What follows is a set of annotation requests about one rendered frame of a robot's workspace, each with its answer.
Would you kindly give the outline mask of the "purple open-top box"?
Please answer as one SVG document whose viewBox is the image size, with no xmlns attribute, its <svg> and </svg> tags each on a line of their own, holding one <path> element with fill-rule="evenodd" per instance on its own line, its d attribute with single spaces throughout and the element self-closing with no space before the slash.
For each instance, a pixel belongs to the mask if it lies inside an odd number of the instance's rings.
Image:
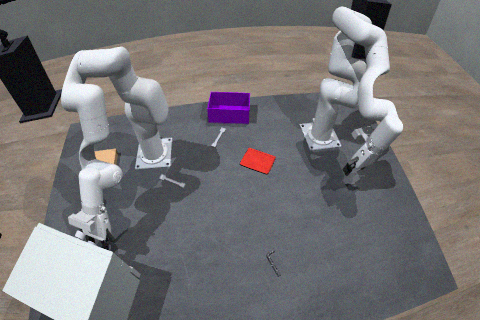
<svg viewBox="0 0 480 320">
<path fill-rule="evenodd" d="M 208 108 L 209 123 L 249 124 L 250 93 L 211 92 Z"/>
</svg>

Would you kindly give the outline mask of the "red flat rectangular block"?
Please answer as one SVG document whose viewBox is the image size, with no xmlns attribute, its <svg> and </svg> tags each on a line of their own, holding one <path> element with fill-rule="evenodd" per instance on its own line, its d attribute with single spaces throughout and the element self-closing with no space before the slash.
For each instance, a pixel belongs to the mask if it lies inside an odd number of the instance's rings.
<svg viewBox="0 0 480 320">
<path fill-rule="evenodd" d="M 240 165 L 268 174 L 275 160 L 275 156 L 248 148 Z"/>
</svg>

